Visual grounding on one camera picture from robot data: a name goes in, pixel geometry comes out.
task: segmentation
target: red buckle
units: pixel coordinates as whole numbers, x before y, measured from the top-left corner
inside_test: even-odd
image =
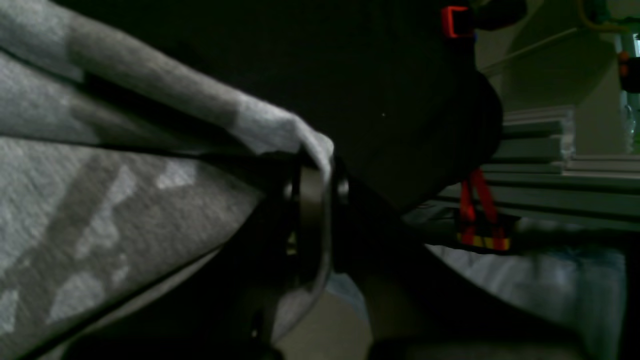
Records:
[[[447,38],[472,38],[472,10],[466,6],[447,6],[442,9],[442,30]]]

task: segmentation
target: gray camouflage fabric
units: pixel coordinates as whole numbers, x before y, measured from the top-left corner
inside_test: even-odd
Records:
[[[102,98],[86,86],[91,77],[148,106]],[[265,195],[223,168],[172,153],[301,147],[328,183],[333,145],[296,115],[48,0],[0,0],[0,359],[23,356],[184,268],[118,311],[143,306],[213,257]],[[328,231],[324,237],[314,288],[280,301],[274,338],[324,288]]]

